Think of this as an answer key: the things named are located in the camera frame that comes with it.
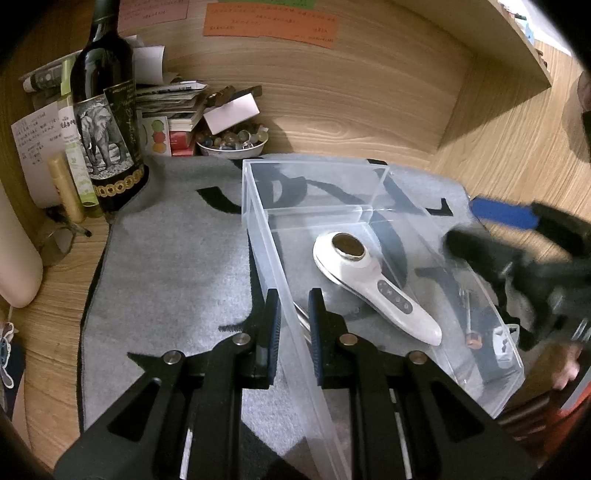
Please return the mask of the person's right hand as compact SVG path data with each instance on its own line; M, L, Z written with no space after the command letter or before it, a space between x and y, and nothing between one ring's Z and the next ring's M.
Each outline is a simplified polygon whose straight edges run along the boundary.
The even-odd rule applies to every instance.
M552 383L555 390L563 390L574 381L580 371L578 358L582 349L575 345L562 345L555 354L555 368L552 373Z

